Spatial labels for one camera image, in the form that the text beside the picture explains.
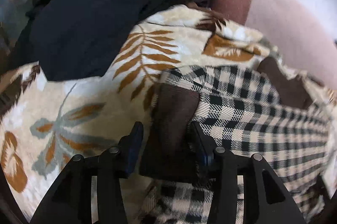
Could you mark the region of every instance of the metal pin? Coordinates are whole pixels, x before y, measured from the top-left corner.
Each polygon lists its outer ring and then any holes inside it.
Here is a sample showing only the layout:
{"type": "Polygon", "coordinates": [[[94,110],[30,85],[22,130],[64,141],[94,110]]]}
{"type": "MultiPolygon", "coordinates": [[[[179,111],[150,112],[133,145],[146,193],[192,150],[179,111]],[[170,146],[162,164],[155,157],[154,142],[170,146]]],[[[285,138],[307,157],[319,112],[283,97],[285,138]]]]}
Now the metal pin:
{"type": "Polygon", "coordinates": [[[222,146],[218,146],[215,148],[215,151],[218,153],[224,153],[226,151],[226,149],[222,146]]]}
{"type": "Polygon", "coordinates": [[[82,159],[82,155],[74,155],[73,157],[72,157],[72,160],[73,161],[80,161],[82,159]]]}
{"type": "Polygon", "coordinates": [[[118,153],[118,152],[119,152],[119,149],[118,149],[118,147],[113,146],[113,147],[111,147],[111,148],[109,149],[109,152],[110,152],[110,153],[118,153]]]}
{"type": "Polygon", "coordinates": [[[253,158],[257,161],[260,161],[260,160],[262,160],[263,157],[259,153],[255,153],[253,158]]]}

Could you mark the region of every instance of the floral blanket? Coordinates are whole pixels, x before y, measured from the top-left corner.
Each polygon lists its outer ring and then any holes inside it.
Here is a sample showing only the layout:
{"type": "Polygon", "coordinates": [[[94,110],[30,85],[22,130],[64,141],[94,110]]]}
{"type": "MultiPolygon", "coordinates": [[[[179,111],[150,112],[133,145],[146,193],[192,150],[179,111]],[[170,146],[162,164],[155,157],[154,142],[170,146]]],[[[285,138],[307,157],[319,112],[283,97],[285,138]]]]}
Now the floral blanket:
{"type": "MultiPolygon", "coordinates": [[[[213,13],[174,6],[131,31],[103,77],[50,82],[43,67],[29,64],[1,80],[1,96],[13,103],[0,114],[1,166],[28,220],[70,158],[100,154],[130,133],[135,121],[150,127],[150,104],[164,69],[185,65],[238,64],[257,68],[266,56],[289,77],[301,74],[282,64],[278,49],[253,29],[213,13]],[[18,84],[13,95],[11,86],[18,84]]],[[[136,173],[121,180],[128,219],[137,213],[151,179],[136,173]]],[[[92,218],[97,220],[92,195],[92,218]]]]}

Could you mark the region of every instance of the black fabric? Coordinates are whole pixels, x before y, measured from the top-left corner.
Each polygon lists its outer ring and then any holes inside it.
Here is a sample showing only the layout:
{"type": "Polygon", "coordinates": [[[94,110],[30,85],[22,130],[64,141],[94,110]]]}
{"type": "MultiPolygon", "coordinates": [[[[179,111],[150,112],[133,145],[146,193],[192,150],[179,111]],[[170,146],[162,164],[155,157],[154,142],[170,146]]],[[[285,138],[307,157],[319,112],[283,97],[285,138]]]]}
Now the black fabric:
{"type": "Polygon", "coordinates": [[[9,69],[39,61],[48,80],[102,76],[132,27],[189,0],[35,0],[9,69]]]}
{"type": "Polygon", "coordinates": [[[0,166],[0,223],[28,224],[17,205],[0,166]]]}

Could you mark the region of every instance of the checkered cloth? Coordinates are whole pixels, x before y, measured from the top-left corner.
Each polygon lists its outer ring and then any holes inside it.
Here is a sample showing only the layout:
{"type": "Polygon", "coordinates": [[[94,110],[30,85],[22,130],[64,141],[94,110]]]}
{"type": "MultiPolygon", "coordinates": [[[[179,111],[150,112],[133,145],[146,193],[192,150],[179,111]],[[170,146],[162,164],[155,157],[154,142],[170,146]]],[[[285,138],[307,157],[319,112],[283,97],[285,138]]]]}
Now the checkered cloth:
{"type": "Polygon", "coordinates": [[[182,66],[163,71],[160,82],[197,92],[213,93],[280,104],[270,80],[249,68],[227,66],[182,66]]]}
{"type": "MultiPolygon", "coordinates": [[[[316,205],[313,185],[326,162],[327,141],[327,119],[317,105],[307,110],[283,106],[266,76],[234,65],[184,66],[166,70],[160,81],[199,92],[192,121],[237,155],[262,154],[304,217],[316,205]]],[[[236,223],[242,223],[243,180],[238,189],[236,223]]],[[[206,224],[212,196],[212,181],[208,188],[163,182],[155,208],[143,214],[142,223],[206,224]]]]}
{"type": "MultiPolygon", "coordinates": [[[[243,177],[238,176],[235,224],[243,223],[243,177]]],[[[133,224],[207,223],[213,198],[213,181],[206,186],[163,181],[148,191],[141,213],[133,224]]]]}

